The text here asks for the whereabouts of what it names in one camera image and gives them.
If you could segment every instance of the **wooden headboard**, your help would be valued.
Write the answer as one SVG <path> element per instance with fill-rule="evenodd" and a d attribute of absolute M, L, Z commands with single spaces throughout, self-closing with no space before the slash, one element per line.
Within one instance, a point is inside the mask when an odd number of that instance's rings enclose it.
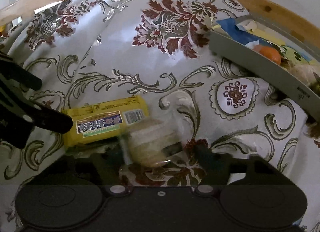
<path fill-rule="evenodd" d="M 0 10 L 0 26 L 22 16 L 32 16 L 38 8 L 61 0 L 18 0 L 16 3 Z M 291 35 L 302 42 L 308 42 L 320 48 L 320 29 L 289 11 L 268 0 L 238 0 L 250 12 L 270 19 L 291 31 Z"/>

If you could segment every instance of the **orange fruit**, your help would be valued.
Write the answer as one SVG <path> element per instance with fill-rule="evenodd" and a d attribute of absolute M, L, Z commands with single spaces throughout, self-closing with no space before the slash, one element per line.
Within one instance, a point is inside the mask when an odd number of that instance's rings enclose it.
<path fill-rule="evenodd" d="M 253 49 L 276 64 L 281 64 L 281 56 L 277 49 L 262 45 L 256 45 Z"/>

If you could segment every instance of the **circular cap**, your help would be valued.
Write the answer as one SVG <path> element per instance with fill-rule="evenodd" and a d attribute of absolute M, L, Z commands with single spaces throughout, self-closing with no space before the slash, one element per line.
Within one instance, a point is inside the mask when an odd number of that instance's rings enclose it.
<path fill-rule="evenodd" d="M 15 202 L 21 219 L 35 227 L 57 229 L 73 227 L 94 215 L 102 204 L 100 189 L 89 181 L 67 178 L 72 184 L 23 187 Z"/>
<path fill-rule="evenodd" d="M 166 195 L 166 193 L 164 191 L 159 191 L 158 192 L 158 196 L 165 196 L 165 195 Z"/>
<path fill-rule="evenodd" d="M 122 186 L 122 185 L 113 185 L 111 188 L 110 188 L 110 191 L 112 193 L 124 193 L 125 192 L 125 187 Z"/>
<path fill-rule="evenodd" d="M 266 229 L 290 226 L 307 208 L 304 193 L 294 185 L 228 185 L 220 203 L 241 223 Z"/>
<path fill-rule="evenodd" d="M 210 193 L 213 191 L 213 188 L 210 185 L 199 185 L 197 189 L 199 192 L 202 192 L 202 193 Z"/>

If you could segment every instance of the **gray tray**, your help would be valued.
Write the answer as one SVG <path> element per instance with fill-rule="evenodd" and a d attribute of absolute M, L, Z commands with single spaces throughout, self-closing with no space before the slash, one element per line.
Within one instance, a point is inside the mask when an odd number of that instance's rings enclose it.
<path fill-rule="evenodd" d="M 217 32 L 210 32 L 209 49 L 246 68 L 296 102 L 320 123 L 320 97 L 292 74 L 261 54 Z M 318 53 L 312 53 L 319 61 Z"/>

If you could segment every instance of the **red floral motif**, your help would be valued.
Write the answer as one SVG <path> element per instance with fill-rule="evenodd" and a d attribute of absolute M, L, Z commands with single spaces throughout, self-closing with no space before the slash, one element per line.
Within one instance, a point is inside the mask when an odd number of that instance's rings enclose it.
<path fill-rule="evenodd" d="M 168 186 L 187 185 L 187 176 L 191 185 L 198 185 L 199 179 L 205 176 L 205 171 L 199 166 L 187 166 L 184 160 L 178 160 L 176 163 L 170 162 L 163 167 L 147 168 L 139 164 L 131 164 L 128 167 L 129 171 L 135 174 L 135 181 L 140 185 L 148 186 L 163 186 L 167 180 Z M 129 183 L 127 177 L 123 179 L 123 183 Z"/>
<path fill-rule="evenodd" d="M 315 143 L 315 145 L 320 148 L 320 142 L 319 141 L 316 141 L 316 140 L 313 140 L 313 143 Z"/>
<path fill-rule="evenodd" d="M 186 146 L 184 147 L 184 151 L 186 152 L 188 158 L 189 158 L 189 164 L 190 165 L 195 165 L 197 163 L 196 159 L 195 159 L 195 154 L 193 151 L 193 148 L 196 145 L 203 145 L 205 147 L 209 147 L 209 144 L 207 142 L 206 139 L 199 139 L 199 140 L 195 140 L 194 138 L 191 139 Z"/>
<path fill-rule="evenodd" d="M 228 0 L 232 5 L 234 5 L 237 8 L 240 8 L 240 4 L 236 2 L 235 0 Z"/>
<path fill-rule="evenodd" d="M 53 102 L 54 102 L 54 101 L 48 100 L 48 101 L 42 101 L 41 104 L 44 105 L 45 107 L 51 109 L 51 104 L 52 104 Z"/>
<path fill-rule="evenodd" d="M 195 47 L 204 47 L 209 40 L 204 37 L 208 30 L 204 17 L 215 18 L 217 7 L 211 3 L 198 1 L 150 0 L 151 9 L 143 10 L 141 22 L 136 28 L 138 34 L 133 45 L 157 46 L 163 53 L 172 54 L 177 49 L 189 58 L 197 58 Z"/>
<path fill-rule="evenodd" d="M 313 117 L 308 116 L 308 119 L 306 121 L 306 125 L 308 127 L 308 136 L 315 138 L 315 139 L 318 139 L 320 137 L 320 124 L 318 124 Z"/>
<path fill-rule="evenodd" d="M 98 3 L 84 1 L 79 5 L 71 5 L 70 0 L 65 0 L 40 14 L 36 14 L 35 19 L 27 30 L 25 43 L 29 43 L 31 50 L 36 49 L 40 44 L 46 42 L 52 45 L 53 34 L 57 32 L 60 36 L 70 36 L 74 29 L 70 24 L 78 22 L 78 17 L 90 12 L 90 8 Z"/>
<path fill-rule="evenodd" d="M 239 81 L 235 83 L 229 83 L 229 85 L 225 86 L 225 92 L 223 96 L 227 98 L 227 105 L 233 106 L 235 109 L 239 106 L 244 106 L 245 98 L 248 94 L 245 92 L 247 85 L 240 84 Z"/>
<path fill-rule="evenodd" d="M 4 40 L 6 40 L 10 34 L 15 31 L 21 24 L 14 26 L 8 32 L 0 32 L 0 49 L 4 48 L 4 44 L 1 44 Z"/>

